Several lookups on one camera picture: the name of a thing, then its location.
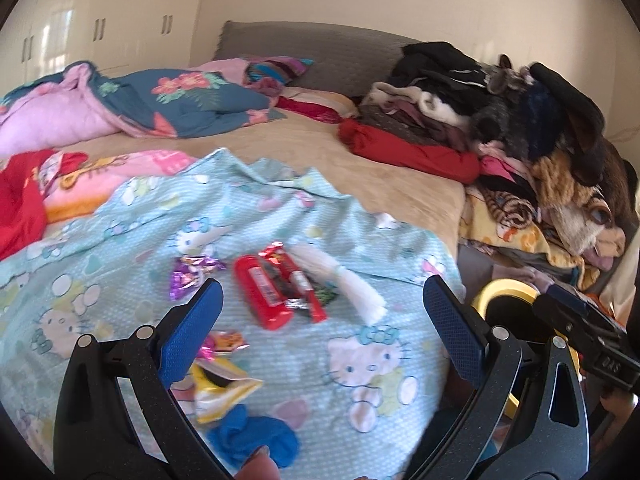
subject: blue cloth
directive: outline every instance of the blue cloth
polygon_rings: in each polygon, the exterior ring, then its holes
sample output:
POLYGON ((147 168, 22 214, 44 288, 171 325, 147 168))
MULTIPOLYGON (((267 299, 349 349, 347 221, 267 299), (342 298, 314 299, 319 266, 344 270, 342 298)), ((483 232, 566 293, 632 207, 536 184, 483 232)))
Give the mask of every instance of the blue cloth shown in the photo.
POLYGON ((535 82, 522 96, 519 113, 527 125, 529 160, 551 153, 564 129, 564 108, 543 84, 535 82))
POLYGON ((90 67, 88 89, 108 111, 151 135, 205 137, 285 117, 270 108, 267 96, 229 83, 217 72, 157 68, 109 78, 90 61, 77 61, 64 72, 20 86, 2 102, 11 107, 36 86, 61 83, 78 64, 90 67))
POLYGON ((244 404, 234 406, 207 436, 219 457, 237 468, 260 446, 269 446, 279 468, 291 465, 298 455, 298 438, 286 423, 270 416, 248 416, 244 404))

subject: beige bed sheet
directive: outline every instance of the beige bed sheet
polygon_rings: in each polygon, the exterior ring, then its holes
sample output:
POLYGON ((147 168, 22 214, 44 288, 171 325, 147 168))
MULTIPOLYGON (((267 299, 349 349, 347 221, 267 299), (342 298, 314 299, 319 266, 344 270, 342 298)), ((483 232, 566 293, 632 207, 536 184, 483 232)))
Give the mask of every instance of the beige bed sheet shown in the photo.
POLYGON ((91 160, 140 150, 182 150, 201 157, 226 147, 243 162, 275 158, 297 171, 318 168, 335 188, 355 196, 370 212, 429 229, 456 257, 458 223, 465 203, 462 184, 409 168, 380 164, 350 153, 337 139, 337 126, 285 112, 287 119, 255 124, 200 139, 135 139, 114 134, 80 142, 65 151, 87 152, 91 160))

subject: blanket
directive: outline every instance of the blanket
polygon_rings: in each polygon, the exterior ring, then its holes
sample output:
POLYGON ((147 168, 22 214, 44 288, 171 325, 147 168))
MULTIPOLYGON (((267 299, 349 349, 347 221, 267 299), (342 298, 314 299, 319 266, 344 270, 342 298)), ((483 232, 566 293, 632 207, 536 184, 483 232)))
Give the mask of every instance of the blanket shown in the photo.
MULTIPOLYGON (((81 333, 108 340, 156 324, 172 306, 177 256, 212 254, 232 264, 278 239, 334 256, 385 298, 388 313, 363 326, 338 297, 327 305, 327 321, 312 324, 297 312, 268 332, 232 272, 217 273, 225 304, 215 329, 242 332, 249 347, 231 360, 264 381, 244 401, 248 414, 276 416, 295 431, 300 454, 282 471, 285 480, 403 471, 437 409, 449 363, 421 285, 437 273, 463 295, 444 244, 427 230, 381 222, 316 170, 297 174, 268 159, 248 166, 226 149, 157 177, 131 200, 130 184, 142 179, 119 187, 93 216, 0 262, 0 402, 38 455, 51 464, 60 384, 81 333), (57 250, 47 250, 52 245, 57 250)), ((159 456, 123 388, 145 449, 159 456)))
POLYGON ((0 101, 0 156, 120 130, 134 137, 211 136, 283 118, 270 104, 217 72, 159 68, 109 78, 78 61, 0 101))

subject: white tassel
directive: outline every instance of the white tassel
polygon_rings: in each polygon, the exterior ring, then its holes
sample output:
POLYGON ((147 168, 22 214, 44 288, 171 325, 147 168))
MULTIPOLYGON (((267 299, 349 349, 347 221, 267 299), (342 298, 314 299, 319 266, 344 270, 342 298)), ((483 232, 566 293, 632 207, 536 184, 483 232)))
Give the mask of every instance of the white tassel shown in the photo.
POLYGON ((310 244, 286 248, 295 263, 316 282, 333 283, 347 297, 367 325, 374 325, 386 314, 385 300, 369 283, 345 269, 324 251, 310 244))

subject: yellow tape roll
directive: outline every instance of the yellow tape roll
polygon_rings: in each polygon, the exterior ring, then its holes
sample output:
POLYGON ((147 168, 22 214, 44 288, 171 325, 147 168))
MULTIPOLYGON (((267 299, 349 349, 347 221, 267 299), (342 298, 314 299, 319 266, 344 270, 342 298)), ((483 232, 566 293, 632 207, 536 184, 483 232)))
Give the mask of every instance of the yellow tape roll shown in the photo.
MULTIPOLYGON (((518 298, 526 301, 529 304, 533 304, 534 300, 539 295, 539 292, 526 283, 519 282, 517 280, 493 280, 480 293, 474 298, 471 303, 472 307, 478 311, 478 314, 484 319, 486 317, 486 311, 489 307, 489 302, 500 296, 511 296, 512 298, 518 298)), ((578 360, 578 352, 573 348, 569 348, 571 352, 571 359, 574 362, 575 371, 578 373, 580 369, 580 363, 578 360)), ((504 414, 509 418, 515 416, 518 404, 520 401, 516 399, 513 394, 509 394, 507 405, 504 408, 504 414)))

